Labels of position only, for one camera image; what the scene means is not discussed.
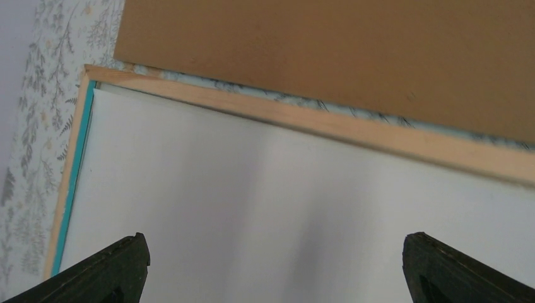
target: cardboard sheet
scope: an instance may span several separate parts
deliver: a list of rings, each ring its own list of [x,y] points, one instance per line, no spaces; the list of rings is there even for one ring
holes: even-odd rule
[[[127,0],[115,58],[535,142],[525,0]]]

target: patterned fabric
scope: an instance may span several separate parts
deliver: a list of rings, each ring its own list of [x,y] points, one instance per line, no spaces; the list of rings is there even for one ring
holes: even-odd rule
[[[123,0],[41,0],[36,9],[34,43],[26,60],[17,127],[0,199],[1,301],[41,282],[78,83],[86,63],[406,127],[433,128],[493,144],[535,149],[523,143],[437,128],[402,117],[115,61],[112,54],[122,7]]]

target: white surface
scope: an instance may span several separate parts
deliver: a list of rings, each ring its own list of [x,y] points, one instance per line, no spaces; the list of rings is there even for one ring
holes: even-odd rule
[[[33,14],[39,0],[0,0],[0,194],[6,177],[15,109],[33,41]]]
[[[62,263],[145,234],[142,302],[411,302],[425,231],[535,287],[535,194],[140,93],[96,91]]]

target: wooden strip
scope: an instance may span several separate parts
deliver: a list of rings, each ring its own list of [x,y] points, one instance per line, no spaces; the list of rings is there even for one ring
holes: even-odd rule
[[[115,58],[535,143],[526,0],[128,0]]]
[[[444,167],[535,186],[535,154],[526,151],[95,66],[86,66],[86,72],[92,80]]]
[[[71,178],[71,171],[73,168],[74,153],[76,151],[76,142],[78,141],[78,134],[80,132],[80,122],[82,120],[82,113],[85,105],[85,97],[90,82],[90,77],[85,73],[82,76],[80,88],[78,90],[78,99],[76,101],[76,108],[74,110],[73,125],[71,134],[69,136],[69,145],[67,148],[67,156],[63,165],[63,175],[58,189],[58,197],[56,204],[56,212],[54,213],[54,221],[52,223],[52,230],[50,231],[49,248],[47,258],[45,260],[45,268],[43,272],[43,279],[46,280],[52,275],[52,267],[54,265],[54,258],[56,256],[57,243],[59,232],[61,229],[61,222],[63,221],[65,203],[69,193],[69,182]]]

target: wooden frame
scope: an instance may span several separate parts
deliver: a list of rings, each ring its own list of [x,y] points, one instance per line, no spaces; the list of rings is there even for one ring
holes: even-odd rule
[[[87,65],[79,88],[69,148],[59,186],[54,224],[45,260],[45,279],[59,271],[89,128],[93,88],[98,83],[171,98],[522,186],[535,186],[535,153]]]

